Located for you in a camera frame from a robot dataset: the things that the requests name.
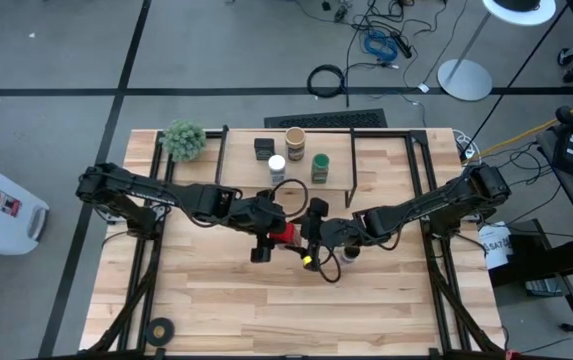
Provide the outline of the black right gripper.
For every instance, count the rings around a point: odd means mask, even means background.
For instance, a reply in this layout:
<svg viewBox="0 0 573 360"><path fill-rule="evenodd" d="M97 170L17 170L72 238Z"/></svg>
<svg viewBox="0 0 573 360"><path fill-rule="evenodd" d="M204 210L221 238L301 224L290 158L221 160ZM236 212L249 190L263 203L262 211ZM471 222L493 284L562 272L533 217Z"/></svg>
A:
<svg viewBox="0 0 573 360"><path fill-rule="evenodd" d="M305 213L293 220L300 224L300 234L307 241L306 246L290 245L302 254L304 267L311 271L320 271L326 260L320 258L322 249L326 249L329 257L339 248L338 263L347 265L353 263L360 255L360 235L357 223L349 219L332 218L325 220L329 204L317 197L310 200Z"/></svg>

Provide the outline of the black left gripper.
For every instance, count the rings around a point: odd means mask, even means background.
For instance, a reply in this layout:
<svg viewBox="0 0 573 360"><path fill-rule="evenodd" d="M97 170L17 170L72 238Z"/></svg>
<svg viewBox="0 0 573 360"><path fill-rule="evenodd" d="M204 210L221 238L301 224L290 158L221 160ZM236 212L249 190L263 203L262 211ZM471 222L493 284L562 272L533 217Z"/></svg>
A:
<svg viewBox="0 0 573 360"><path fill-rule="evenodd" d="M268 263L274 249L285 250L286 243L275 242L271 234L282 234L286 231L288 218L283 207L275 203L275 191L262 190L255 197L244 199L243 208L247 217L243 229L256 236L256 245L251 249L252 263Z"/></svg>

